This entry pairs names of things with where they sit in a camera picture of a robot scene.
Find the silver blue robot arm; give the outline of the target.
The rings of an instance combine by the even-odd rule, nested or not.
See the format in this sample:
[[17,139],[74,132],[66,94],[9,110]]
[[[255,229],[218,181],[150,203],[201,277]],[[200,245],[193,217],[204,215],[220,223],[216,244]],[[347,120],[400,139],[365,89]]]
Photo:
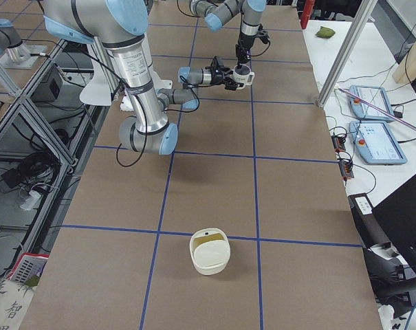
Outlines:
[[176,147],[178,128],[169,121],[169,105],[196,110],[196,88],[224,85],[236,89],[233,71],[215,58],[208,69],[196,73],[189,67],[179,70],[181,89],[158,89],[149,69],[145,42],[148,11],[144,1],[46,1],[44,19],[47,31],[82,44],[96,39],[113,57],[116,77],[135,111],[119,129],[123,147],[139,153],[169,155]]
[[213,32],[219,31],[226,23],[240,14],[240,32],[235,45],[238,66],[250,61],[251,49],[256,39],[261,40],[265,45],[270,44],[268,32],[261,24],[266,1],[227,0],[220,4],[209,1],[189,1],[188,8],[195,16],[203,17],[206,25]]

